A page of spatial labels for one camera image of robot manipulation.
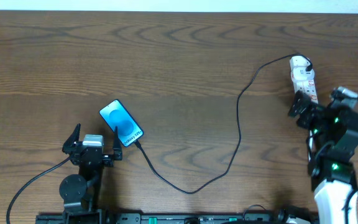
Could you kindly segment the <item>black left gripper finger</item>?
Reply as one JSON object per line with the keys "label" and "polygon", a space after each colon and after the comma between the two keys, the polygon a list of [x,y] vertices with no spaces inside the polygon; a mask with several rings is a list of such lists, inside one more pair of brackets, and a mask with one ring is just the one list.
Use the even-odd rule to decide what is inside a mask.
{"label": "black left gripper finger", "polygon": [[62,152],[65,154],[71,154],[76,150],[76,143],[79,141],[80,129],[81,124],[78,123],[68,139],[63,143]]}
{"label": "black left gripper finger", "polygon": [[118,136],[118,127],[116,126],[114,128],[114,142],[113,142],[113,159],[115,161],[121,161],[122,160],[122,146],[121,141]]}

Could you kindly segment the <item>white power strip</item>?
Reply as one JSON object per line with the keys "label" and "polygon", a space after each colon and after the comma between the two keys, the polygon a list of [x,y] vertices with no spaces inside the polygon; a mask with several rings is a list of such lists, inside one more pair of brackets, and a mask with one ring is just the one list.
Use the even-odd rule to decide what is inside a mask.
{"label": "white power strip", "polygon": [[318,103],[316,87],[314,83],[314,70],[308,58],[301,55],[294,56],[290,59],[291,73],[290,77],[293,82],[295,93],[301,91],[307,94],[313,103]]}

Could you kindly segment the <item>blue Galaxy smartphone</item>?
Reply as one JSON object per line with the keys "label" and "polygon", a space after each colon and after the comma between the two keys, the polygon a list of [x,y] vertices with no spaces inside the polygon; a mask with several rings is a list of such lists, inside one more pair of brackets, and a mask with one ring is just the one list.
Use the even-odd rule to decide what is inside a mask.
{"label": "blue Galaxy smartphone", "polygon": [[99,114],[117,134],[124,147],[130,146],[144,135],[143,129],[118,99],[102,108]]}

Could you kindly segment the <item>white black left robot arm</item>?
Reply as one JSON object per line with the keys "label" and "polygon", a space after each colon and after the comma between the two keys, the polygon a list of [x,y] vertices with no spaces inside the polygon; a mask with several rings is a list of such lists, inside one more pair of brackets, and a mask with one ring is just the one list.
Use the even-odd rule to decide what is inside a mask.
{"label": "white black left robot arm", "polygon": [[77,124],[62,146],[68,160],[79,167],[77,174],[65,177],[59,186],[64,206],[63,223],[112,223],[114,217],[98,208],[98,199],[104,168],[122,160],[121,142],[114,136],[112,153],[105,154],[103,136],[87,134],[80,141],[80,129],[81,125]]}

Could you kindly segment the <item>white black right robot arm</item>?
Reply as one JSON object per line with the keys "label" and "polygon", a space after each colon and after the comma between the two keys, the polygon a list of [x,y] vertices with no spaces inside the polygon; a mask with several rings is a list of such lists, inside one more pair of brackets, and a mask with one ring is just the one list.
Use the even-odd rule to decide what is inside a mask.
{"label": "white black right robot arm", "polygon": [[357,93],[343,87],[327,106],[298,90],[288,112],[308,131],[308,175],[320,223],[357,223],[358,183],[351,162],[358,146]]}

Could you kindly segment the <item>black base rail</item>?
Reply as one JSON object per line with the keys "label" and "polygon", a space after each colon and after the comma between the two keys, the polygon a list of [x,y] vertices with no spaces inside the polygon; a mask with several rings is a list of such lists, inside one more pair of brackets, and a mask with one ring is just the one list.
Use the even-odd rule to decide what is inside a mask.
{"label": "black base rail", "polygon": [[104,224],[220,224],[220,223],[294,223],[318,224],[316,212],[307,208],[287,206],[277,211],[251,205],[242,213],[114,213],[98,209],[94,212],[41,213],[36,224],[104,223]]}

